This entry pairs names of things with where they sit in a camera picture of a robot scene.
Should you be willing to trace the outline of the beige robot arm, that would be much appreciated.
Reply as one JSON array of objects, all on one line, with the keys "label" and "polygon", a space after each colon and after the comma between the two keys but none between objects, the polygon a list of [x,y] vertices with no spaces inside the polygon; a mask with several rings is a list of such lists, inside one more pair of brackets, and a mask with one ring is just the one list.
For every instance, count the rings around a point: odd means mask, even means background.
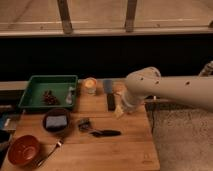
[{"label": "beige robot arm", "polygon": [[162,77],[155,67],[127,75],[115,117],[133,113],[148,96],[157,96],[213,112],[213,76]]}]

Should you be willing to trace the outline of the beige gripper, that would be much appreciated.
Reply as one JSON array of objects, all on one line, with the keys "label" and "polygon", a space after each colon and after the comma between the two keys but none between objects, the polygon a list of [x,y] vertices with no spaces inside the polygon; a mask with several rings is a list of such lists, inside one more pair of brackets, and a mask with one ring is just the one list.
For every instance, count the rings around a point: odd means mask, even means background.
[{"label": "beige gripper", "polygon": [[145,96],[133,94],[127,90],[121,93],[121,106],[117,105],[114,111],[116,118],[120,118],[125,113],[133,113],[143,102]]}]

